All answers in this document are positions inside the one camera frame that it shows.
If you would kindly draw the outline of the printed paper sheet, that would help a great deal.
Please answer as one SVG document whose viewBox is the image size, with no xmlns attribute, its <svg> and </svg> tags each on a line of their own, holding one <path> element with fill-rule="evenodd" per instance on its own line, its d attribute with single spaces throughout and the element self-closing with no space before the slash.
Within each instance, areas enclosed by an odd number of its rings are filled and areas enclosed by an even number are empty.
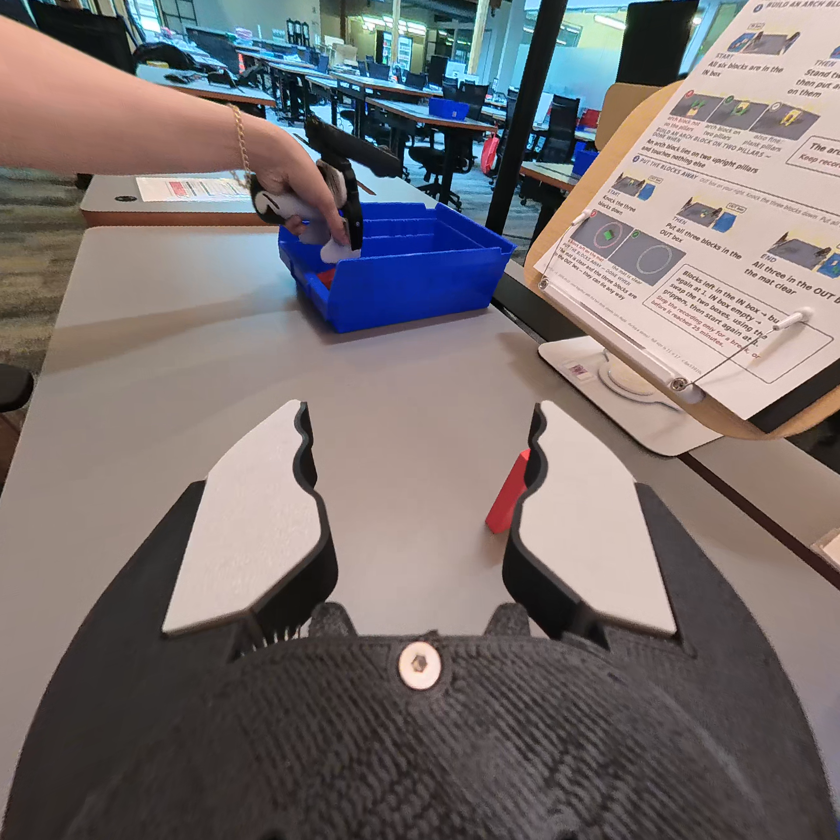
<svg viewBox="0 0 840 840">
<path fill-rule="evenodd" d="M 134 178 L 146 203 L 228 203 L 250 198 L 234 177 L 143 175 Z"/>
</svg>

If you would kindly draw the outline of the black panel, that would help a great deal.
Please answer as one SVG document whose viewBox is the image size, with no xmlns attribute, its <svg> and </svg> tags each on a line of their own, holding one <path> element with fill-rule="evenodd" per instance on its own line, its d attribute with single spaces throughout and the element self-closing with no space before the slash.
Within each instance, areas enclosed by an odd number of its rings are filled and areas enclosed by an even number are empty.
<svg viewBox="0 0 840 840">
<path fill-rule="evenodd" d="M 661 88 L 676 81 L 698 5 L 630 3 L 616 83 Z"/>
</svg>

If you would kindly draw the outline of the person's left forearm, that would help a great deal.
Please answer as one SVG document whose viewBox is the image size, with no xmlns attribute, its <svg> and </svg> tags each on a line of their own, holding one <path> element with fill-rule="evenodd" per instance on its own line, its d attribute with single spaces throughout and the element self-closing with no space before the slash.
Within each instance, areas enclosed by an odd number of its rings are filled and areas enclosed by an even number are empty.
<svg viewBox="0 0 840 840">
<path fill-rule="evenodd" d="M 2 166 L 130 175 L 242 170 L 241 114 L 1 23 Z"/>
</svg>

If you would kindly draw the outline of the printed instruction sheet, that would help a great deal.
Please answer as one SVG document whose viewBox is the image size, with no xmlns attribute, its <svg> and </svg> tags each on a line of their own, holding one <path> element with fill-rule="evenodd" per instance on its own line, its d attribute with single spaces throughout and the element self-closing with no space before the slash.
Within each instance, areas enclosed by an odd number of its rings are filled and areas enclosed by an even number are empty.
<svg viewBox="0 0 840 840">
<path fill-rule="evenodd" d="M 534 265 L 683 406 L 760 434 L 838 387 L 838 2 L 748 2 Z"/>
</svg>

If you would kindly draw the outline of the person's left hand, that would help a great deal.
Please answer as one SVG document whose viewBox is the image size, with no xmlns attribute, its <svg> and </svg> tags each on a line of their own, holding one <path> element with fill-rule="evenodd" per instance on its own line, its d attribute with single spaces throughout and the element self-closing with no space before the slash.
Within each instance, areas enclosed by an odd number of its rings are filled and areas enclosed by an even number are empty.
<svg viewBox="0 0 840 840">
<path fill-rule="evenodd" d="M 350 244 L 350 236 L 320 170 L 301 144 L 265 119 L 241 118 L 240 152 L 245 170 L 274 194 L 292 192 L 327 222 L 333 238 Z"/>
</svg>

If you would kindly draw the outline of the black pillar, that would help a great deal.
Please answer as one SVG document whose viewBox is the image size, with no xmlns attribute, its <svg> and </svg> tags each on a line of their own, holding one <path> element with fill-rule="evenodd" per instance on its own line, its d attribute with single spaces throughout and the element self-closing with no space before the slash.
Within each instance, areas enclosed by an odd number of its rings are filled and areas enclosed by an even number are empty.
<svg viewBox="0 0 840 840">
<path fill-rule="evenodd" d="M 543 91 L 556 39 L 560 33 L 566 1 L 541 1 L 534 32 L 523 69 L 511 125 L 506 130 L 505 152 L 489 204 L 486 227 L 501 235 L 516 191 L 524 150 L 532 132 L 539 99 Z"/>
</svg>

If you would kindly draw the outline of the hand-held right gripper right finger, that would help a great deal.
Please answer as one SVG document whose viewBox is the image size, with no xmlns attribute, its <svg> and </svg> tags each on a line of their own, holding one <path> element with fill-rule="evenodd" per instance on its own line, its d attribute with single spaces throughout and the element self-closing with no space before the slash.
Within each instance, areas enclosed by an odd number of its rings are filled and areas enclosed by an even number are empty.
<svg viewBox="0 0 840 840">
<path fill-rule="evenodd" d="M 536 403 L 525 491 L 502 561 L 513 601 L 551 639 L 604 640 L 606 627 L 672 639 L 676 619 L 637 483 L 596 436 Z"/>
</svg>

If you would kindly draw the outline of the grey office table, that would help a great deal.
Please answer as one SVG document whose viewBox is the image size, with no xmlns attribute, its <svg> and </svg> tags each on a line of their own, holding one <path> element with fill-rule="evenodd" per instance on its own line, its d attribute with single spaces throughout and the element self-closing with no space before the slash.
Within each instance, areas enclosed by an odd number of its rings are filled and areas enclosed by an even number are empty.
<svg viewBox="0 0 840 840">
<path fill-rule="evenodd" d="M 354 164 L 353 169 L 365 203 L 423 203 L 427 207 L 436 204 L 435 199 L 404 180 L 378 177 L 360 164 Z M 247 198 L 147 203 L 131 175 L 94 176 L 81 199 L 80 211 L 89 228 L 266 227 Z"/>
<path fill-rule="evenodd" d="M 230 87 L 220 82 L 209 81 L 207 75 L 186 70 L 174 70 L 150 65 L 138 65 L 135 75 L 161 87 L 182 91 L 209 101 L 233 103 L 247 113 L 265 118 L 268 109 L 276 107 L 276 101 L 260 89 Z"/>
<path fill-rule="evenodd" d="M 443 120 L 433 120 L 428 115 L 427 104 L 412 104 L 407 102 L 381 100 L 375 98 L 368 98 L 367 102 L 368 104 L 372 105 L 375 109 L 378 109 L 379 111 L 382 111 L 384 113 L 385 123 L 389 126 L 396 138 L 399 140 L 403 137 L 403 135 L 413 137 L 417 133 L 417 130 L 421 128 L 431 130 L 433 133 L 440 132 L 441 134 L 443 134 L 443 137 L 444 130 L 476 130 L 479 132 L 479 134 L 474 136 L 474 142 L 477 138 L 482 138 L 488 133 L 497 132 L 497 129 L 493 125 L 482 121 L 474 121 L 471 119 L 467 119 L 464 122 L 445 122 Z M 445 137 L 443 147 L 434 147 L 437 149 L 443 149 L 444 146 Z M 444 175 L 441 177 L 440 184 L 438 186 L 435 186 L 431 182 L 424 182 L 418 187 L 418 190 L 435 198 L 439 203 L 450 205 L 457 212 L 461 212 L 463 207 L 461 198 L 458 194 L 453 192 L 452 189 L 453 178 L 456 174 L 453 173 L 453 165 L 450 161 L 451 154 L 447 154 L 447 160 L 444 164 Z"/>
</svg>

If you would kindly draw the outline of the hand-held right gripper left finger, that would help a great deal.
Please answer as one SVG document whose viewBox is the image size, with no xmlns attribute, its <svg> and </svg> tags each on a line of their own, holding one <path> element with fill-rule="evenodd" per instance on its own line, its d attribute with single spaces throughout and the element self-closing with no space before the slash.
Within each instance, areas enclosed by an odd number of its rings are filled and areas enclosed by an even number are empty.
<svg viewBox="0 0 840 840">
<path fill-rule="evenodd" d="M 339 577 L 312 445 L 308 404 L 288 401 L 209 471 L 163 635 L 237 624 L 254 640 L 300 637 Z"/>
</svg>

